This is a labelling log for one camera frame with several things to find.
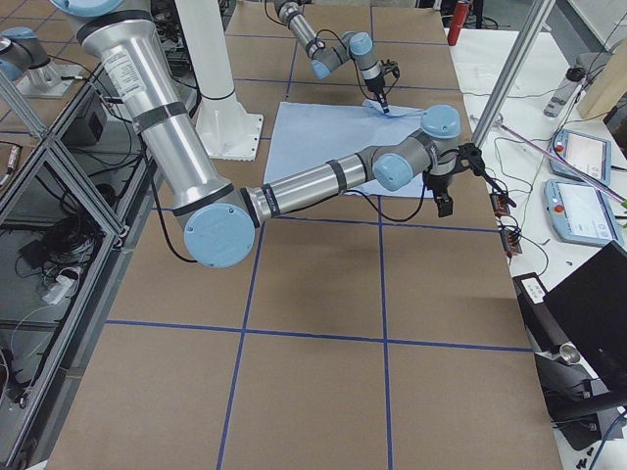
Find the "label sticker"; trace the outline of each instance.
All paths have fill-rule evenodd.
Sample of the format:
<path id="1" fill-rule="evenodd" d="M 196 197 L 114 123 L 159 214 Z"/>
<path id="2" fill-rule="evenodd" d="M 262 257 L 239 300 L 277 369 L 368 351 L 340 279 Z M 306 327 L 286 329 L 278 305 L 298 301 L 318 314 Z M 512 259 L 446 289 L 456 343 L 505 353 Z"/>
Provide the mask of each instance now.
<path id="1" fill-rule="evenodd" d="M 146 90 L 146 84 L 126 49 L 120 48 L 116 54 L 108 57 L 104 66 L 123 100 Z"/>
<path id="2" fill-rule="evenodd" d="M 535 278 L 523 279 L 522 286 L 529 294 L 534 304 L 541 304 L 545 301 L 545 290 Z"/>

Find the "light blue cloth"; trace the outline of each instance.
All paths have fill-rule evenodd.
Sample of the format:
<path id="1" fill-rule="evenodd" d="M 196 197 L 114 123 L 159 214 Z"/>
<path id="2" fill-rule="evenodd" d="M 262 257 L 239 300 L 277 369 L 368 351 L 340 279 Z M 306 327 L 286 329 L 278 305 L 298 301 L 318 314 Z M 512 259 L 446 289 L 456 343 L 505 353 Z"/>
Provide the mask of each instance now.
<path id="1" fill-rule="evenodd" d="M 384 115 L 378 103 L 363 106 L 281 103 L 272 132 L 264 183 L 352 155 L 371 145 L 393 145 L 420 126 L 423 110 L 390 106 Z M 417 198 L 422 178 L 414 178 L 398 191 L 387 191 L 377 181 L 356 189 L 367 194 Z"/>

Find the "white pipe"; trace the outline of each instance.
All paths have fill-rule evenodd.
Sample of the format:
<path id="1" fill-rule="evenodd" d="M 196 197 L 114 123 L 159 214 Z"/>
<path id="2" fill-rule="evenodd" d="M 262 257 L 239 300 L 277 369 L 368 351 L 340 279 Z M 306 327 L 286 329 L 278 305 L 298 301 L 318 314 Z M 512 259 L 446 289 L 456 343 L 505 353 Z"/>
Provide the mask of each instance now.
<path id="1" fill-rule="evenodd" d="M 196 130 L 205 148 L 213 158 L 253 160 L 263 117 L 237 101 L 217 0 L 176 0 L 176 9 L 204 95 Z"/>

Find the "small robot arm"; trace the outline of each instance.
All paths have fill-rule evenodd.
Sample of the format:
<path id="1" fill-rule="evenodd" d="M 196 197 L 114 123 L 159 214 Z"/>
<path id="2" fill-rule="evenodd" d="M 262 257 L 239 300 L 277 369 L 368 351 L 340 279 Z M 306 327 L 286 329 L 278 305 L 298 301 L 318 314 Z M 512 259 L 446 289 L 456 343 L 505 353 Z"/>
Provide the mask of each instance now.
<path id="1" fill-rule="evenodd" d="M 40 90 L 47 90 L 61 82 L 37 35 L 23 26 L 11 27 L 0 33 L 0 70 L 11 81 L 28 71 L 31 84 Z"/>
<path id="2" fill-rule="evenodd" d="M 311 59 L 312 70 L 317 78 L 326 78 L 333 71 L 354 60 L 362 74 L 365 86 L 381 105 L 384 113 L 389 113 L 385 75 L 401 76 L 397 63 L 382 63 L 376 58 L 372 39 L 367 32 L 347 31 L 337 37 L 340 44 L 327 46 L 315 33 L 295 0 L 273 0 L 276 15 L 292 31 L 307 56 Z"/>

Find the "brown cardboard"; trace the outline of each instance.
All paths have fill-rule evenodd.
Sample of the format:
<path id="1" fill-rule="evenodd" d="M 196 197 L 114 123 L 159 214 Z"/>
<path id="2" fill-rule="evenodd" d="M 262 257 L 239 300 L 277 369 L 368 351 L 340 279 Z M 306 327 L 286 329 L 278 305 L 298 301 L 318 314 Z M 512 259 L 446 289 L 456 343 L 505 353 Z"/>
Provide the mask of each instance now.
<path id="1" fill-rule="evenodd" d="M 410 223 L 496 229 L 497 223 L 483 178 L 469 170 L 456 174 L 453 181 L 449 187 L 449 195 L 454 201 L 453 215 L 439 217 L 435 202 L 425 199 L 420 213 Z M 385 197 L 381 208 L 386 214 L 400 218 L 413 213 L 417 205 L 418 200 L 415 199 Z"/>
<path id="2" fill-rule="evenodd" d="M 430 8 L 373 8 L 372 21 L 375 41 L 447 43 L 440 13 Z"/>
<path id="3" fill-rule="evenodd" d="M 533 354 L 390 345 L 394 468 L 561 468 Z"/>
<path id="4" fill-rule="evenodd" d="M 3 0 L 2 2 L 2 12 L 7 11 L 7 13 L 14 10 L 18 5 L 21 6 L 11 13 L 13 18 L 41 18 L 46 19 L 50 17 L 57 8 L 48 0 L 28 0 L 27 2 L 22 1 L 13 1 L 13 0 Z"/>
<path id="5" fill-rule="evenodd" d="M 108 325 L 49 470 L 205 468 L 217 460 L 239 337 Z"/>
<path id="6" fill-rule="evenodd" d="M 378 337 L 378 227 L 274 220 L 265 228 L 252 328 Z"/>
<path id="7" fill-rule="evenodd" d="M 182 230 L 171 212 L 164 214 L 176 249 L 189 257 Z M 124 276 L 110 317 L 241 327 L 251 282 L 255 249 L 228 269 L 207 269 L 175 258 L 156 213 L 151 213 Z"/>
<path id="8" fill-rule="evenodd" d="M 370 15 L 367 8 L 339 11 L 307 7 L 310 20 L 339 32 L 353 21 L 365 27 Z M 376 40 L 443 42 L 435 14 L 372 14 Z M 229 32 L 238 98 L 249 112 L 263 111 L 271 126 L 287 93 L 296 41 L 283 38 L 289 31 L 251 2 L 238 3 Z M 260 34 L 280 37 L 254 37 Z M 400 84 L 416 87 L 393 90 L 392 104 L 445 102 L 463 111 L 445 46 L 376 47 L 380 57 L 399 61 Z M 293 74 L 305 73 L 305 65 Z M 362 97 L 351 83 L 292 82 L 287 99 L 358 106 Z M 465 119 L 463 125 L 467 132 Z M 253 164 L 217 162 L 217 169 L 236 185 L 257 185 L 267 150 L 264 141 Z M 365 201 L 343 196 L 292 215 L 352 223 L 270 221 L 257 270 L 255 252 L 220 271 L 176 260 L 151 214 L 111 318 L 240 328 L 254 276 L 239 369 L 238 334 L 107 326 L 51 468 L 177 468 L 181 456 L 185 467 L 214 468 L 233 377 L 223 470 L 381 470 L 388 457 L 397 469 L 559 468 L 485 186 L 470 174 L 456 180 L 456 215 L 439 220 L 426 201 L 416 223 L 490 231 L 380 228 Z M 167 189 L 161 194 L 166 206 L 171 197 Z M 416 200 L 382 204 L 386 212 L 405 212 Z M 185 253 L 173 216 L 167 218 Z M 386 356 L 384 312 L 386 339 L 441 344 L 389 344 Z"/>
<path id="9" fill-rule="evenodd" d="M 399 63 L 399 86 L 459 90 L 449 47 L 438 44 L 377 43 L 381 59 Z"/>
<path id="10" fill-rule="evenodd" d="M 387 468 L 378 344 L 247 335 L 222 468 Z"/>
<path id="11" fill-rule="evenodd" d="M 235 81 L 235 93 L 246 111 L 254 115 L 264 115 L 262 137 L 271 137 L 278 104 L 285 100 L 287 83 Z"/>
<path id="12" fill-rule="evenodd" d="M 386 226 L 383 244 L 391 338 L 529 347 L 498 234 Z"/>
<path id="13" fill-rule="evenodd" d="M 233 78 L 287 82 L 296 43 L 276 37 L 227 36 Z"/>

